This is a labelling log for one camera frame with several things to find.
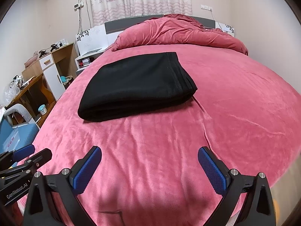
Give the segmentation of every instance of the blue gripper pad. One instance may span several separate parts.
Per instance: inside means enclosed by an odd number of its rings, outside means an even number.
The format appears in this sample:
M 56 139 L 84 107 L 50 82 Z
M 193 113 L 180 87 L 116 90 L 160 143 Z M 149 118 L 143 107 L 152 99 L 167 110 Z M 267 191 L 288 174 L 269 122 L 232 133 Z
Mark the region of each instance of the blue gripper pad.
M 230 183 L 230 175 L 225 173 L 225 170 L 228 170 L 225 164 L 218 160 L 207 147 L 199 149 L 198 160 L 215 192 L 219 195 L 224 195 Z M 223 164 L 222 172 L 218 167 L 221 163 Z
M 85 157 L 78 160 L 71 168 L 72 173 L 70 174 L 69 182 L 73 187 L 73 193 L 75 195 L 82 194 L 85 191 L 101 161 L 101 157 L 101 149 L 97 146 L 93 146 Z
M 26 157 L 32 155 L 35 152 L 35 150 L 36 149 L 35 149 L 34 145 L 32 145 L 32 144 L 27 145 L 21 149 L 18 149 L 13 153 L 12 161 L 14 161 L 14 162 L 22 161 Z

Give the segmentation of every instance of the metal screw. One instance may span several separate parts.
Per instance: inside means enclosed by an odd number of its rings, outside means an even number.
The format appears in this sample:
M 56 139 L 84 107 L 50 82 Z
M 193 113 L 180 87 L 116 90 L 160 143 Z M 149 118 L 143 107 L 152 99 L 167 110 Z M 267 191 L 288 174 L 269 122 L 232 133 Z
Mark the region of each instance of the metal screw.
M 232 169 L 230 172 L 234 176 L 236 176 L 238 174 L 238 171 L 236 169 Z
M 265 174 L 264 174 L 263 172 L 260 172 L 260 173 L 259 173 L 259 176 L 260 176 L 261 178 L 265 178 Z
M 63 175 L 67 175 L 69 173 L 69 169 L 68 168 L 64 168 L 63 170 L 62 170 L 62 174 Z
M 41 175 L 41 172 L 36 172 L 35 177 L 39 177 Z

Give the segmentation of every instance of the pink bedsheet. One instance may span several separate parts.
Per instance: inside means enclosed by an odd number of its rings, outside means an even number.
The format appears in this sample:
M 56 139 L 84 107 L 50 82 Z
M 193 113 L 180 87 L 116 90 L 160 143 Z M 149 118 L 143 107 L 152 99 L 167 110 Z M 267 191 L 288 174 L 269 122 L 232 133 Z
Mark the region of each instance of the pink bedsheet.
M 193 99 L 101 123 L 78 117 L 85 87 L 101 66 L 167 51 L 177 52 L 197 85 Z M 300 153 L 300 129 L 300 95 L 245 54 L 191 44 L 147 45 L 109 49 L 95 60 L 62 95 L 34 145 L 37 152 L 47 147 L 53 153 L 39 169 L 43 174 L 72 167 L 93 145 L 102 149 L 100 165 L 78 196 L 99 226 L 201 226 L 221 196 L 198 163 L 200 147 L 209 146 L 242 174 L 264 172 L 272 186 Z M 57 195 L 56 202 L 65 223 L 72 225 Z

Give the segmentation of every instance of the plastic bag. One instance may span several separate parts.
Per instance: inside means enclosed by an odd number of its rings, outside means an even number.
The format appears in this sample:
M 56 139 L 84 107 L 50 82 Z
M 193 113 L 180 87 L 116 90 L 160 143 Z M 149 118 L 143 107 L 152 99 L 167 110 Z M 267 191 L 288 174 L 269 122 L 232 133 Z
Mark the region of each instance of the plastic bag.
M 4 88 L 2 96 L 2 106 L 8 106 L 15 96 L 20 92 L 20 88 L 17 87 L 16 82 L 11 82 Z

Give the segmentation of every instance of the white drawer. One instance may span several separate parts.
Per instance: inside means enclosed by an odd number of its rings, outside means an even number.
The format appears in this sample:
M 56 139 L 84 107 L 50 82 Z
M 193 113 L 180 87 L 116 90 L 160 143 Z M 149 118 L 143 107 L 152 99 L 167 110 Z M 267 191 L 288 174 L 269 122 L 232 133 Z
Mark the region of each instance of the white drawer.
M 49 54 L 49 55 L 45 56 L 44 58 L 41 58 L 39 61 L 40 61 L 42 70 L 46 69 L 48 66 L 50 66 L 54 63 L 52 54 Z

